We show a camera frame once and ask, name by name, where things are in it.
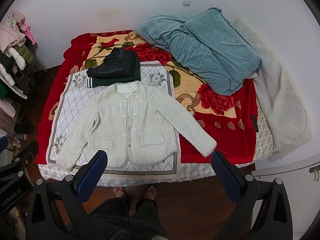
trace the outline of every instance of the floral blanket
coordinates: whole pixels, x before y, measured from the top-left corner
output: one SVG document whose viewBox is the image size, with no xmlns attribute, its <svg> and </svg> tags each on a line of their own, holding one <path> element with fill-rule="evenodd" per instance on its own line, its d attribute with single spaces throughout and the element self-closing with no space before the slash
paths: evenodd
<svg viewBox="0 0 320 240">
<path fill-rule="evenodd" d="M 218 95 L 203 79 L 176 62 L 169 53 L 147 44 L 132 31 L 121 31 L 87 33 L 71 41 L 71 48 L 64 54 L 65 61 L 54 81 L 38 128 L 38 164 L 46 164 L 45 152 L 54 111 L 64 90 L 62 84 L 66 83 L 69 74 L 100 65 L 113 47 L 134 50 L 141 62 L 158 60 L 173 77 L 176 100 L 217 141 L 216 149 L 222 151 L 232 164 L 252 161 L 256 146 L 258 110 L 251 79 L 245 80 L 243 87 L 231 96 Z M 204 158 L 181 135 L 180 145 L 181 163 L 210 163 L 210 157 Z"/>
</svg>

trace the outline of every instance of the pant leg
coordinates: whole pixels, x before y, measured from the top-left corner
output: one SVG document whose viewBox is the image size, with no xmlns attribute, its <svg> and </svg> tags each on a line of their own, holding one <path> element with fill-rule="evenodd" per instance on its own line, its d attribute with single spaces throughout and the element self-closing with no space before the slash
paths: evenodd
<svg viewBox="0 0 320 240">
<path fill-rule="evenodd" d="M 127 207 L 127 210 L 131 209 L 131 203 L 129 200 L 119 197 L 110 198 L 91 211 L 89 216 L 91 217 L 92 215 L 100 213 L 108 216 L 127 217 L 127 210 L 125 207 Z"/>
<path fill-rule="evenodd" d="M 157 228 L 161 236 L 169 238 L 159 221 L 158 206 L 155 201 L 151 199 L 142 199 L 136 204 L 136 212 L 131 216 L 132 219 L 141 219 L 148 224 Z"/>
</svg>

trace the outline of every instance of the wall switch plate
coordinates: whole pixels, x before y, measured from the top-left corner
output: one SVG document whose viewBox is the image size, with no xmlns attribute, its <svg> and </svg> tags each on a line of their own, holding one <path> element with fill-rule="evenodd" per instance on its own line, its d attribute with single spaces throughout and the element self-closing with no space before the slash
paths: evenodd
<svg viewBox="0 0 320 240">
<path fill-rule="evenodd" d="M 190 6 L 190 4 L 191 4 L 191 0 L 183 0 L 182 5 Z"/>
</svg>

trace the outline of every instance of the teal comforter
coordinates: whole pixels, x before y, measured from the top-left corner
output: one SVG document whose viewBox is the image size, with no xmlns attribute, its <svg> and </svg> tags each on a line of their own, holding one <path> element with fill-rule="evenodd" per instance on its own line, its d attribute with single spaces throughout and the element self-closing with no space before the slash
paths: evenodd
<svg viewBox="0 0 320 240">
<path fill-rule="evenodd" d="M 202 77 L 220 95 L 231 95 L 261 66 L 261 59 L 221 9 L 193 18 L 158 15 L 133 30 L 149 44 L 165 49 Z"/>
</svg>

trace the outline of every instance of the white wall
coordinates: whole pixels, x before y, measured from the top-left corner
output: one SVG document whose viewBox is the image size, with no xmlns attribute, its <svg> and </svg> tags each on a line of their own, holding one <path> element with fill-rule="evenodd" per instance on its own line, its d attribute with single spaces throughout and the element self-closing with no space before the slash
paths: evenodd
<svg viewBox="0 0 320 240">
<path fill-rule="evenodd" d="M 320 152 L 320 27 L 303 0 L 16 0 L 37 41 L 37 57 L 44 68 L 61 64 L 70 40 L 86 32 L 132 29 L 146 17 L 179 13 L 194 16 L 220 7 L 234 24 L 241 17 L 272 48 L 286 66 L 314 127 L 314 137 L 282 160 L 261 161 L 257 168 L 295 162 Z"/>
</svg>

